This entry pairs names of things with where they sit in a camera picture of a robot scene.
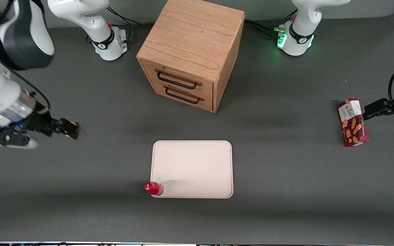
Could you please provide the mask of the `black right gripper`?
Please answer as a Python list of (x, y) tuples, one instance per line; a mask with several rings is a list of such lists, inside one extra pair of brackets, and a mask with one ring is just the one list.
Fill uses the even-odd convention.
[(57, 133), (75, 140), (78, 138), (79, 131), (76, 122), (61, 118), (59, 128), (56, 122), (57, 120), (51, 117), (50, 110), (40, 102), (36, 102), (33, 112), (24, 119), (24, 129), (38, 132), (48, 137), (51, 137), (53, 133)]

